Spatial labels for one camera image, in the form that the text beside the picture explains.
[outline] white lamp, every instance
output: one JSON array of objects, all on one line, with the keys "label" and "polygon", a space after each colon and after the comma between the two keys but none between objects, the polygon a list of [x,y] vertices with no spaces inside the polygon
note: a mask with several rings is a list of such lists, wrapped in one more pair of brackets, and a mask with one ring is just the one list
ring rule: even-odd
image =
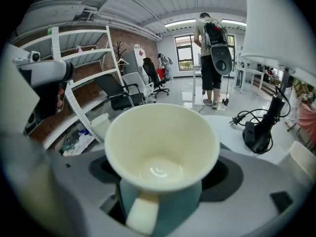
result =
[{"label": "white lamp", "polygon": [[315,54],[315,36],[292,0],[247,0],[247,30],[241,57],[284,70],[281,86],[276,87],[277,95],[263,119],[256,125],[245,124],[242,136],[253,152],[264,154],[273,146],[271,129],[283,117],[280,111],[289,74],[316,86]]},{"label": "white lamp", "polygon": [[242,58],[282,69],[316,86],[316,39],[292,0],[247,0]]}]

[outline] sneaker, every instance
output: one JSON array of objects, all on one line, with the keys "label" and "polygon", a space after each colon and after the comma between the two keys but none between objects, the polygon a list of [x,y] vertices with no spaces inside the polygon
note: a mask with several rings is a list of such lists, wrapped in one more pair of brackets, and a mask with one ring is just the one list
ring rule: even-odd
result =
[{"label": "sneaker", "polygon": [[203,104],[207,106],[212,106],[212,101],[209,101],[208,99],[203,99]]},{"label": "sneaker", "polygon": [[218,108],[218,102],[214,102],[212,108],[216,110]]}]

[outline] window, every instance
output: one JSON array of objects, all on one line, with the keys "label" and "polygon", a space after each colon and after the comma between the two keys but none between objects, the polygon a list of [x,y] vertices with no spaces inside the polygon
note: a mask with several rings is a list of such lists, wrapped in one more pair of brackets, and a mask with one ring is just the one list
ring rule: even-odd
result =
[{"label": "window", "polygon": [[[200,64],[201,49],[194,43],[194,36],[176,37],[176,47],[179,62],[179,71],[192,70],[193,65]],[[228,35],[228,49],[232,56],[233,68],[235,66],[235,38]]]}]

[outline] white shelf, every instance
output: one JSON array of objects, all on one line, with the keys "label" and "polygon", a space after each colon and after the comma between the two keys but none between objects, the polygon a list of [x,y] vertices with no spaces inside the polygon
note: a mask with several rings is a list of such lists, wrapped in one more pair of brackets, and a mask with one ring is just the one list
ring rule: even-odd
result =
[{"label": "white shelf", "polygon": [[74,53],[61,58],[63,61],[71,62],[75,68],[99,61],[103,55],[111,52],[110,48],[94,49],[80,53]]},{"label": "white shelf", "polygon": [[[91,46],[95,45],[99,39],[108,31],[106,30],[78,30],[59,33],[60,51],[73,49],[76,46]],[[52,35],[47,35],[39,39],[33,40],[20,48],[31,52],[37,51],[40,53],[41,58],[46,58],[52,55]]]},{"label": "white shelf", "polygon": [[68,127],[70,127],[72,124],[74,124],[76,121],[78,121],[79,118],[76,116],[76,114],[71,114],[67,118],[65,118],[43,141],[43,146],[45,149],[48,149],[51,144],[57,138],[62,135],[64,131],[67,130]]},{"label": "white shelf", "polygon": [[89,77],[86,77],[86,78],[84,78],[84,79],[81,79],[81,80],[79,80],[79,81],[76,81],[76,82],[74,82],[74,83],[72,83],[72,84],[69,83],[69,86],[70,86],[71,89],[73,89],[73,88],[76,88],[76,87],[78,87],[80,84],[83,84],[83,83],[85,83],[85,82],[87,82],[87,81],[93,80],[93,79],[95,79],[95,78],[97,78],[97,77],[100,77],[100,76],[103,76],[103,75],[106,75],[106,74],[110,74],[110,73],[113,73],[113,72],[117,72],[117,69],[106,70],[106,71],[103,71],[103,72],[100,72],[100,73],[91,75],[91,76],[89,76]]},{"label": "white shelf", "polygon": [[98,96],[94,98],[92,101],[88,102],[82,107],[83,113],[87,113],[91,111],[94,107],[97,107],[99,104],[102,104],[105,100],[107,100],[106,95]]}]

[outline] white wall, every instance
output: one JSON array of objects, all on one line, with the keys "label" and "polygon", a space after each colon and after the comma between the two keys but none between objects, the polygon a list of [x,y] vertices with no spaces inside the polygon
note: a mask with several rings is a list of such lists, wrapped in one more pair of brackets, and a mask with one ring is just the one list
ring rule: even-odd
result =
[{"label": "white wall", "polygon": [[[171,65],[171,67],[172,67],[172,72],[173,72],[174,77],[193,76],[192,71],[179,71],[177,49],[176,49],[176,43],[175,43],[175,39],[174,39],[175,37],[187,36],[187,35],[191,35],[191,34],[193,34],[193,32],[183,33],[181,35],[179,35],[179,34],[178,35],[170,35],[170,36],[163,37],[161,41],[157,42],[158,53],[162,53],[165,56],[170,57],[170,59],[173,61],[173,64]],[[238,47],[243,45],[245,35],[237,34],[237,33],[230,33],[230,32],[228,32],[228,34],[235,36],[235,51],[237,54],[237,52],[239,51]]]}]

